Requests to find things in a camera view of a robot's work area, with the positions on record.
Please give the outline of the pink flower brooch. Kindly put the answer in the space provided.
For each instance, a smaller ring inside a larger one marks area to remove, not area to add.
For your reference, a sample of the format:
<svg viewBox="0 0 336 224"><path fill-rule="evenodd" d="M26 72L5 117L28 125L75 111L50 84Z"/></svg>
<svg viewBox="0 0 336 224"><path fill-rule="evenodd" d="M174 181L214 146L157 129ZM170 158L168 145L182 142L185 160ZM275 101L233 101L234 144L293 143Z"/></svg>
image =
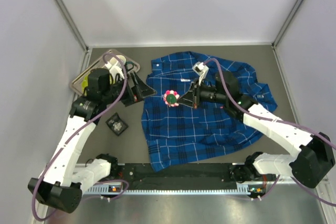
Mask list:
<svg viewBox="0 0 336 224"><path fill-rule="evenodd" d="M179 106L178 99L180 95L174 90L167 90L163 95L164 103L169 107Z"/></svg>

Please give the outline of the silver maple leaf brooch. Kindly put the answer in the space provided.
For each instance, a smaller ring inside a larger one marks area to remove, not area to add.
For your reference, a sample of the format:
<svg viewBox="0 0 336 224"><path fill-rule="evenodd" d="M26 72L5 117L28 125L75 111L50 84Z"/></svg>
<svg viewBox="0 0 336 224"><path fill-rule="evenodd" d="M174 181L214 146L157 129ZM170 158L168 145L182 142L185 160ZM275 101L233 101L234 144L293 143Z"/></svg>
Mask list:
<svg viewBox="0 0 336 224"><path fill-rule="evenodd" d="M115 122L113 124L113 130L116 131L116 132L120 132L123 128L123 124L120 123L120 122Z"/></svg>

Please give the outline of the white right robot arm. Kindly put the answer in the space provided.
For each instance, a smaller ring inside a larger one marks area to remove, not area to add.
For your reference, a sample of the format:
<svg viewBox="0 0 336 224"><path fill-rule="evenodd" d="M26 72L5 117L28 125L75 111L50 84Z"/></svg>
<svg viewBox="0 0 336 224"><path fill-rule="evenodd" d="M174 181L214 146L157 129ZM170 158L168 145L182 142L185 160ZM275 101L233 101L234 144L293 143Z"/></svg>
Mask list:
<svg viewBox="0 0 336 224"><path fill-rule="evenodd" d="M315 188L335 165L329 139L323 141L323 133L308 133L283 124L252 97L242 94L237 78L229 71L218 72L213 86L206 85L199 77L177 101L193 109L202 102L220 103L229 116L259 131L288 152L286 155L255 152L243 164L232 165L230 173L239 183L274 174L294 177L304 186Z"/></svg>

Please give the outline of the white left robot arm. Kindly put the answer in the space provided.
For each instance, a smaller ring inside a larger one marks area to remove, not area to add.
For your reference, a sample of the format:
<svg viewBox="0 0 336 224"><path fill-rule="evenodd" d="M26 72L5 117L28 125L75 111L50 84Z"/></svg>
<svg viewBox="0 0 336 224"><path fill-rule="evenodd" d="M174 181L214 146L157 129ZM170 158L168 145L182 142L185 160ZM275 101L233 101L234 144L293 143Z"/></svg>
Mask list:
<svg viewBox="0 0 336 224"><path fill-rule="evenodd" d="M84 94L71 106L63 136L39 178L31 178L28 189L32 202L72 213L83 194L106 177L118 173L115 157L98 155L91 164L75 173L82 149L99 123L100 117L121 101L130 106L156 94L135 72L126 73L118 82L106 68L93 69L87 77Z"/></svg>

